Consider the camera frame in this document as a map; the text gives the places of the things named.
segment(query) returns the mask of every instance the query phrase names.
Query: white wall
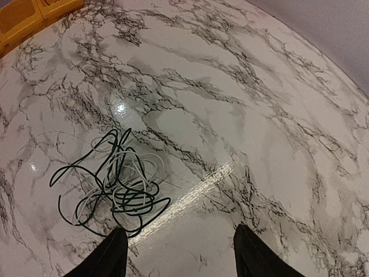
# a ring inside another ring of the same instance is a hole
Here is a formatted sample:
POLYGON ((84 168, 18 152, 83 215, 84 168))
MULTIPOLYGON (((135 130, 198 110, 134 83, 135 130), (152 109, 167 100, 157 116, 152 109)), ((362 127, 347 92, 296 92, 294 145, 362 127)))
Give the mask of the white wall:
POLYGON ((304 36, 369 96, 369 0, 248 0, 304 36))

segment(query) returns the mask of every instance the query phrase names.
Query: yellow object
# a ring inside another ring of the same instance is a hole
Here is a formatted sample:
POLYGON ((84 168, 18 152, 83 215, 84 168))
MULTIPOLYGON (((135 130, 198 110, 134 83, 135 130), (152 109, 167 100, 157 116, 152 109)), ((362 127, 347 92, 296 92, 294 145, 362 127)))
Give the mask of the yellow object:
POLYGON ((5 51, 4 45, 0 42, 0 56, 5 51))
POLYGON ((44 19, 53 19, 79 9, 84 0, 36 0, 44 19))
POLYGON ((82 7, 84 0, 13 0, 0 9, 0 57, 82 7))

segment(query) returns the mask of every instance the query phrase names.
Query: black cable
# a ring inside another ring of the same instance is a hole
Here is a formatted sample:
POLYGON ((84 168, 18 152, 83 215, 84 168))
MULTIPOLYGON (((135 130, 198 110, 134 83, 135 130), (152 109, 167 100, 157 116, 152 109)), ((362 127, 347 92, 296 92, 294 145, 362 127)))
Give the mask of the black cable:
POLYGON ((70 220, 68 220, 65 215, 63 214, 61 210, 61 199, 62 196, 59 195, 58 197, 58 211, 61 216, 61 218, 68 224, 73 226, 82 226, 89 230, 91 233, 94 233, 96 235, 99 235, 101 237, 106 237, 106 234, 100 234, 99 232, 93 230, 89 223, 92 218, 94 218, 95 212, 98 209, 99 204, 102 201, 107 201, 111 204, 110 212, 112 215, 113 220, 115 223, 126 230, 128 238, 133 238, 136 235, 138 235, 143 228, 145 228, 147 225, 149 225, 151 222, 153 222, 158 216, 160 216, 170 205, 171 199, 169 197, 165 197, 162 199, 158 199, 158 195, 160 194, 160 186, 155 183, 154 181, 148 181, 145 174, 145 166, 141 163, 140 157, 136 154, 135 158, 137 160, 138 166, 140 168, 140 172, 142 176, 145 178, 147 183, 151 184, 151 191, 144 191, 143 188, 140 188, 140 185, 145 185, 144 180, 137 181, 130 186, 127 186, 124 184, 120 178, 122 170, 124 168, 124 163, 126 159, 127 153, 124 153, 122 155, 122 158, 115 159, 115 154, 122 151, 130 151, 134 152, 135 150, 132 147, 125 147, 125 142, 129 138, 129 135, 131 133, 131 129, 128 129, 124 132, 121 136, 119 136, 119 132, 116 129, 113 129, 109 131, 104 137, 102 137, 99 142, 91 149, 86 155, 83 157, 77 159, 75 162, 63 166, 59 168, 51 177, 50 179, 50 187, 53 187, 69 170, 76 170, 76 171, 83 171, 84 173, 88 174, 90 177, 93 178, 95 184, 99 188, 99 193, 92 194, 92 195, 86 195, 83 197, 78 204, 76 205, 76 209, 73 213, 73 216, 75 216, 78 219, 78 222, 73 224, 70 220), (109 144, 111 146, 111 150, 109 155, 103 160, 102 164, 99 166, 99 168, 92 172, 91 170, 87 169, 84 166, 79 165, 81 162, 83 162, 86 158, 88 158, 91 154, 95 152, 96 149, 98 149, 99 146, 103 144, 109 144), (101 180, 99 178, 99 174, 101 173, 104 166, 109 163, 108 170, 106 173, 106 176, 101 180), (122 188, 123 192, 116 192, 113 196, 113 188, 122 188), (143 205, 142 202, 140 202, 142 199, 146 199, 145 204, 143 205), (90 208, 91 211, 89 214, 86 215, 86 219, 81 220, 78 218, 78 210, 81 206, 83 206, 85 203, 85 206, 87 208, 90 208), (150 213, 152 213, 157 205, 161 205, 162 207, 155 211, 155 214, 150 219, 146 219, 146 222, 144 222, 143 216, 147 216, 150 213), (138 227, 129 230, 119 222, 119 220, 116 218, 117 215, 123 215, 125 217, 130 218, 137 218, 139 221, 138 227))

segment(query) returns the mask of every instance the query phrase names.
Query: wire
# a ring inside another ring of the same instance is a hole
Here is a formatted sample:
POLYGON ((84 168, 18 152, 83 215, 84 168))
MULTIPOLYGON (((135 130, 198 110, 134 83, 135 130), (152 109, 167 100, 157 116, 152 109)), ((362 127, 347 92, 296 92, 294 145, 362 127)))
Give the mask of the wire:
POLYGON ((50 187, 59 182, 70 170, 83 176, 86 182, 91 180, 91 177, 93 180, 89 183, 92 189, 85 192, 83 198, 77 203, 71 220, 62 212, 62 195, 59 195, 58 211, 65 222, 73 226, 82 226, 96 235, 106 237, 106 234, 99 233, 91 227, 92 223, 98 223, 97 220, 91 220, 96 219, 99 204, 106 202, 111 205, 110 212, 114 222, 127 232, 128 238, 133 238, 168 208, 171 199, 160 198, 159 184, 164 178, 164 161, 156 154, 140 156, 134 148, 126 146, 131 141, 130 133, 131 129, 128 129, 120 136, 118 130, 113 129, 103 137, 94 138, 90 143, 91 150, 87 154, 57 169, 52 175, 50 187), (93 154, 104 156, 103 162, 96 171, 80 165, 93 154), (162 172, 159 176, 157 176, 158 166, 148 159, 150 156, 156 157, 161 163, 162 172), (138 226, 132 230, 124 227, 122 222, 127 217, 137 218, 138 226))

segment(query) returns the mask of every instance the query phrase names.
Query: white marble surface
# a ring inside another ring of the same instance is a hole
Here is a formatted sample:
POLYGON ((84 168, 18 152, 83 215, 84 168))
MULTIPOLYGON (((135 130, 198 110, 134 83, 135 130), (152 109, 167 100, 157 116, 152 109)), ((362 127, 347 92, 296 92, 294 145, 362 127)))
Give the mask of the white marble surface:
POLYGON ((48 183, 128 127, 180 187, 130 240, 129 277, 235 277, 240 222, 306 276, 369 276, 368 111, 245 1, 90 1, 0 60, 0 276, 63 276, 94 249, 57 211, 77 176, 48 183))

